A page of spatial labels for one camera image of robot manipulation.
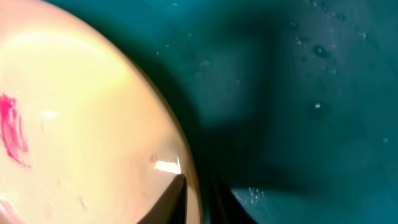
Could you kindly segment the yellow-green plate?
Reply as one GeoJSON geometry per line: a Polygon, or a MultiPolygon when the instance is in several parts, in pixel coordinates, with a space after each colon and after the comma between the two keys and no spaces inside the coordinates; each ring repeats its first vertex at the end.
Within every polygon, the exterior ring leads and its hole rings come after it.
{"type": "Polygon", "coordinates": [[[1,2],[1,222],[138,223],[176,175],[203,223],[174,115],[88,24],[44,1],[1,2]]]}

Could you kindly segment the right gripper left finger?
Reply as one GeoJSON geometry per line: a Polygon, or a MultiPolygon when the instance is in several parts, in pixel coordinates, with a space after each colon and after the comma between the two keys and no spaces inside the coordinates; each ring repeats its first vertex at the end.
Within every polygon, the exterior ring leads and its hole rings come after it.
{"type": "Polygon", "coordinates": [[[186,219],[187,178],[179,174],[138,224],[186,224],[186,219]]]}

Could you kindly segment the teal plastic tray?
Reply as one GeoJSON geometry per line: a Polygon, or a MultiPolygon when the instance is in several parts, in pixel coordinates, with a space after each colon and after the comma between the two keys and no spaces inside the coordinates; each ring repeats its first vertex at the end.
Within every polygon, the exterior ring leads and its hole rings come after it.
{"type": "Polygon", "coordinates": [[[397,222],[397,2],[64,1],[258,223],[397,222]]]}

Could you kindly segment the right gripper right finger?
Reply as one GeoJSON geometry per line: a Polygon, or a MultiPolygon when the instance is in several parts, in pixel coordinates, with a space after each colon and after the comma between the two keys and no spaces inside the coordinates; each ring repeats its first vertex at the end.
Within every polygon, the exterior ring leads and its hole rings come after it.
{"type": "Polygon", "coordinates": [[[214,178],[209,191],[212,224],[256,224],[227,186],[214,178]]]}

